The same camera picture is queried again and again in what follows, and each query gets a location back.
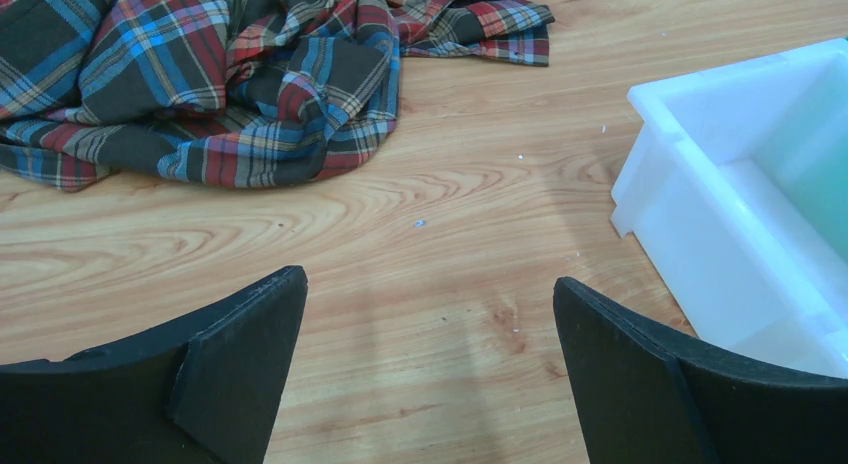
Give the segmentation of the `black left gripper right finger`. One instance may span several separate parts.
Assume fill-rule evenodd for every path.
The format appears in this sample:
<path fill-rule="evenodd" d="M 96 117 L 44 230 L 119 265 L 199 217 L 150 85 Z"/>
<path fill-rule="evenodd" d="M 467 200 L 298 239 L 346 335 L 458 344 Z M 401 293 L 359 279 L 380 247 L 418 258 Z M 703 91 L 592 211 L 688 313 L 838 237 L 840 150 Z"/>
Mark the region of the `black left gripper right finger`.
<path fill-rule="evenodd" d="M 847 383 L 748 358 L 571 277 L 553 311 L 594 463 L 843 463 Z"/>

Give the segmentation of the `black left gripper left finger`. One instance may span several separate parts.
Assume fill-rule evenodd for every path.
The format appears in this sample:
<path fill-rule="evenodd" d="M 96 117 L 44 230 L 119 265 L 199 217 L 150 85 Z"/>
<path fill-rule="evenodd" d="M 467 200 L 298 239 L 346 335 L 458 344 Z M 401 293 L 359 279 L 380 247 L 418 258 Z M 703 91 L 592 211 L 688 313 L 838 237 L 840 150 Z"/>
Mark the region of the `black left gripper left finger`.
<path fill-rule="evenodd" d="M 1 368 L 5 463 L 260 463 L 308 280 L 287 266 L 61 361 Z"/>

